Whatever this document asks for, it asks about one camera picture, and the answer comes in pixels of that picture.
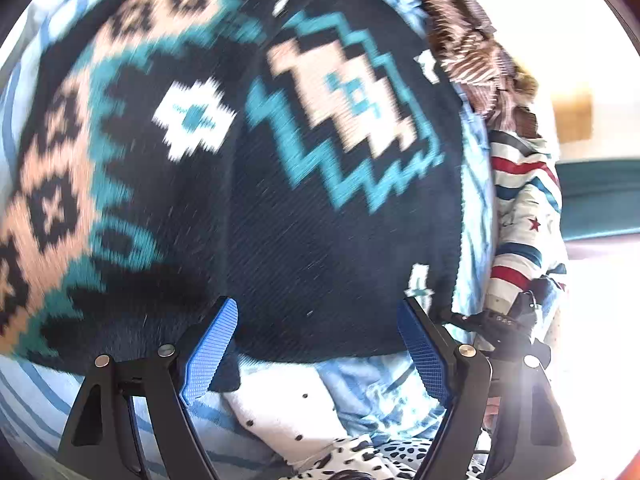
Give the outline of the black patterned knit sweater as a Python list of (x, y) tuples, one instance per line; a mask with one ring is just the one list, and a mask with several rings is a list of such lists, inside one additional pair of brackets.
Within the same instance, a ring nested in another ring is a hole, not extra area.
[(235, 348), (402, 350), (461, 257), (462, 103), (383, 0), (102, 0), (43, 55), (1, 214), (1, 351), (74, 374), (235, 300)]

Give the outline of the star striped duvet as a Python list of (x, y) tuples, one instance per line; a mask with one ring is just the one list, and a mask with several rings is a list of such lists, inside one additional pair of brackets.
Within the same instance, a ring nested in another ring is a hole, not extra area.
[(506, 314), (537, 278), (550, 278), (560, 294), (567, 284), (558, 146), (492, 130), (489, 147), (498, 228), (485, 307)]

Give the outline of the blue striped bed sheet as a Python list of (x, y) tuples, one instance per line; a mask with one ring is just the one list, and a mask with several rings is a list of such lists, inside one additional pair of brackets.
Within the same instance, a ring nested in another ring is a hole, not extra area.
[[(15, 169), (17, 141), (32, 105), (40, 56), (62, 39), (74, 21), (99, 0), (13, 0), (1, 23), (1, 193), (9, 193)], [(462, 165), (465, 206), (462, 236), (462, 277), (454, 308), (480, 310), (494, 243), (487, 133), (478, 119), (463, 116)], [(429, 398), (406, 356), (370, 360), (346, 359), (320, 367), (320, 376), (350, 434), (370, 434), (374, 443), (408, 437), (434, 436), (444, 411)], [(37, 479), (66, 479), (68, 472), (54, 456), (74, 397), (78, 378), (50, 372), (24, 361), (1, 361), (1, 434), (19, 464)], [(220, 396), (203, 396), (192, 410), (196, 429), (224, 478), (277, 478), (284, 465), (262, 441), (245, 431)]]

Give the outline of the leopard print garment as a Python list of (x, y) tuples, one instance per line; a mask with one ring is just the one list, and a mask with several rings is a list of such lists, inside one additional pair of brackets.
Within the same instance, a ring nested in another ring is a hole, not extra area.
[(414, 479), (432, 439), (391, 440), (369, 436), (338, 439), (300, 466), (291, 479)]

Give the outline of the teal curtain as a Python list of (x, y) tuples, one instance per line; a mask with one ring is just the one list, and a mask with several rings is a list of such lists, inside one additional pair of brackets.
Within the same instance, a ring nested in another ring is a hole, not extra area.
[(564, 240), (639, 233), (638, 158), (564, 162), (556, 170), (563, 197)]

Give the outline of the wooden headboard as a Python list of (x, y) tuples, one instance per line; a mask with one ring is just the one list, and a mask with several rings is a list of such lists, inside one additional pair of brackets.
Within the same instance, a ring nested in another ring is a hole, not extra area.
[(592, 138), (593, 102), (590, 92), (580, 92), (553, 99), (556, 132), (561, 144)]

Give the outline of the brown striped garment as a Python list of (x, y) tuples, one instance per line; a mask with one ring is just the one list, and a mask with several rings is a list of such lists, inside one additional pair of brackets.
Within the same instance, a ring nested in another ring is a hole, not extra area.
[(530, 110), (538, 82), (495, 38), (495, 27), (476, 0), (422, 0), (428, 41), (449, 79), (458, 84), (489, 130), (539, 136)]

